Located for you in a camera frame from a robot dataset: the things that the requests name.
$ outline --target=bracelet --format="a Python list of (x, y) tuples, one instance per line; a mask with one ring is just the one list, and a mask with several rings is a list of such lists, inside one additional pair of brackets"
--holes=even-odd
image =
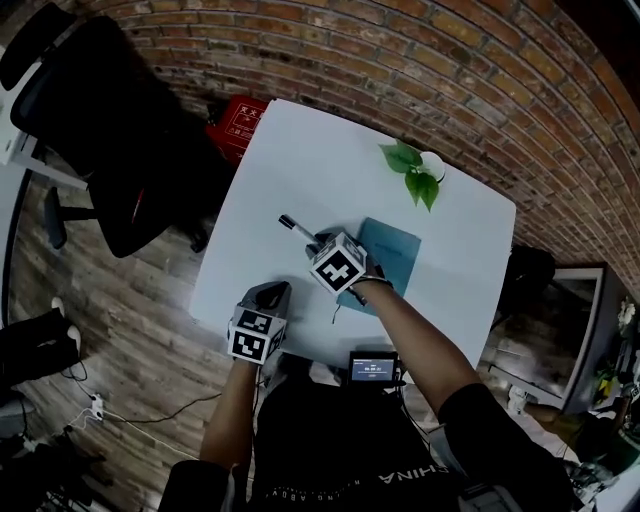
[(383, 283), (383, 284), (386, 284), (386, 285), (390, 286), (391, 289), (393, 290), (393, 284), (391, 284), (391, 281), (388, 281), (387, 279), (384, 279), (383, 277), (363, 276), (353, 284), (360, 284), (360, 283), (364, 283), (366, 281), (377, 281), (379, 283)]

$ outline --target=sleeve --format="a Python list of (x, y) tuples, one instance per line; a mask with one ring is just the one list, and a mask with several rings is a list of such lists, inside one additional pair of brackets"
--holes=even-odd
[(486, 386), (458, 390), (439, 416), (451, 451), (471, 479), (504, 487), (525, 512), (571, 510), (573, 488), (562, 464), (529, 438)]
[(158, 512), (243, 510), (245, 492), (237, 492), (242, 482), (235, 482), (230, 475), (211, 462), (178, 462), (171, 469)]

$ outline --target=white table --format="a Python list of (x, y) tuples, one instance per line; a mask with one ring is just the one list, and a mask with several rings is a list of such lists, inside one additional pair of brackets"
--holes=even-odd
[[(15, 236), (12, 227), (14, 220), (17, 220), (14, 219), (14, 214), (19, 214), (16, 207), (20, 206), (18, 201), (21, 200), (20, 190), (25, 172), (24, 167), (15, 163), (8, 165), (0, 163), (0, 272), (2, 272), (2, 277), (0, 277), (0, 308), (4, 307), (8, 300), (8, 297), (4, 295), (9, 290), (9, 283), (4, 282), (5, 278), (8, 279), (8, 274), (5, 274), (4, 270), (5, 265), (11, 264), (11, 251)], [(4, 326), (2, 316), (0, 314), (0, 328)]]
[(378, 144), (393, 139), (317, 110), (269, 105), (215, 224), (190, 312), (224, 336), (252, 286), (293, 286), (283, 349), (338, 367), (363, 345), (388, 344), (376, 317), (341, 308), (308, 273), (304, 242), (278, 223), (288, 214), (308, 230), (343, 226), (356, 235), (372, 217), (418, 236), (405, 298), (476, 365), (500, 295), (515, 222), (514, 204), (446, 166), (429, 213), (416, 208), (402, 175)]

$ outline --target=blue folder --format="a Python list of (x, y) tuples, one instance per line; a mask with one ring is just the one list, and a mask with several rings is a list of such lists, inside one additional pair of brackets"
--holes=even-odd
[[(406, 231), (394, 228), (375, 219), (367, 217), (360, 226), (358, 240), (384, 270), (385, 277), (391, 281), (394, 289), (404, 297), (418, 257), (420, 239)], [(362, 307), (353, 295), (343, 292), (337, 303), (343, 307), (362, 311), (376, 316), (368, 304)]]

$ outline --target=black t-shirt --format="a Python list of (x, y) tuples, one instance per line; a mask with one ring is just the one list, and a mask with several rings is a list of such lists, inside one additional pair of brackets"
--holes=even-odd
[(173, 510), (459, 510), (471, 484), (505, 488), (525, 511), (569, 511), (561, 464), (533, 443), (481, 385), (440, 410), (451, 451), (464, 469), (438, 466), (394, 395), (285, 383), (264, 402), (255, 439), (255, 479), (229, 487), (229, 472), (202, 461), (176, 464), (160, 506)]

